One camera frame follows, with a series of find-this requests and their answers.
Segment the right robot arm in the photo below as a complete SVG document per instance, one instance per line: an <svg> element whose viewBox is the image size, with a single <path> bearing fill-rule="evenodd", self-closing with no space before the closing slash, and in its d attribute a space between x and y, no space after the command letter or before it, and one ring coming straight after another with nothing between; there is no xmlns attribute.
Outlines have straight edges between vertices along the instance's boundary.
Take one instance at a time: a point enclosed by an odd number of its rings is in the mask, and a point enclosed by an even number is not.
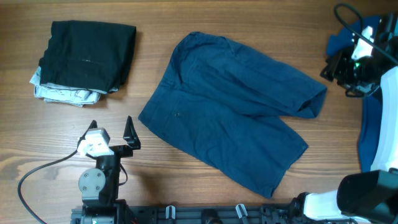
<svg viewBox="0 0 398 224"><path fill-rule="evenodd" d="M359 137L362 171L347 175L336 190L303 192L288 204L258 210L221 207L243 223L397 222L397 14L346 24L328 48L321 77L336 82L349 98L363 101Z"/></svg>

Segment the navy blue shorts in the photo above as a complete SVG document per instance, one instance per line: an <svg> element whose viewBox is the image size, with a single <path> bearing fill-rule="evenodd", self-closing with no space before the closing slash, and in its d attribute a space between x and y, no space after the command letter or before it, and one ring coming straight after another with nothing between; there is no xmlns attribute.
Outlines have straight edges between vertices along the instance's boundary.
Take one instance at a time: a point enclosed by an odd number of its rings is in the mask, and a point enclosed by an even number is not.
<svg viewBox="0 0 398 224"><path fill-rule="evenodd" d="M247 45L192 32L175 47L139 120L171 146L271 198L308 147L283 117L316 118L326 92Z"/></svg>

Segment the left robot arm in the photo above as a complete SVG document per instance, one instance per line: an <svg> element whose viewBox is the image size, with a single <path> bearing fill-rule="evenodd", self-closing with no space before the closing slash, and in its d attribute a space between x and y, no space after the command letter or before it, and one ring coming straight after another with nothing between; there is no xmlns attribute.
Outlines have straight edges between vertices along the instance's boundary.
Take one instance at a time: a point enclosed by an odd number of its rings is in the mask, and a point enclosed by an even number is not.
<svg viewBox="0 0 398 224"><path fill-rule="evenodd" d="M94 168L82 173L78 188L82 193L83 206L80 212L71 214L72 224L127 224L138 223L135 214L125 200L118 199L120 172L125 171L121 159L132 157L133 151L141 148L141 142L134 129L132 118L127 117L124 128L124 145L110 146L110 136L104 128L92 121L78 141L79 154L92 157Z"/></svg>

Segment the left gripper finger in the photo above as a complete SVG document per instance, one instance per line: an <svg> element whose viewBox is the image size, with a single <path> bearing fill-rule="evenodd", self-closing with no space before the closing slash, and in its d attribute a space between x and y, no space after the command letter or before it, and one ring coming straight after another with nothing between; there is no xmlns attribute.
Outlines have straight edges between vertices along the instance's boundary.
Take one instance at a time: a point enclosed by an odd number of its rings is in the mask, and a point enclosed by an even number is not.
<svg viewBox="0 0 398 224"><path fill-rule="evenodd" d="M88 129L87 129L87 130L84 132L84 134L81 136L81 138L84 139L85 136L86 136L86 134L87 134L87 132L88 132L89 130L95 129L95 128L97 128L97 127L98 127L98 125L97 125L96 120L93 120L93 121L90 123Z"/></svg>
<svg viewBox="0 0 398 224"><path fill-rule="evenodd" d="M133 150L141 148L141 142L138 138L136 130L134 129L131 116L127 117L126 125L124 128L123 139L127 142L127 145L131 147Z"/></svg>

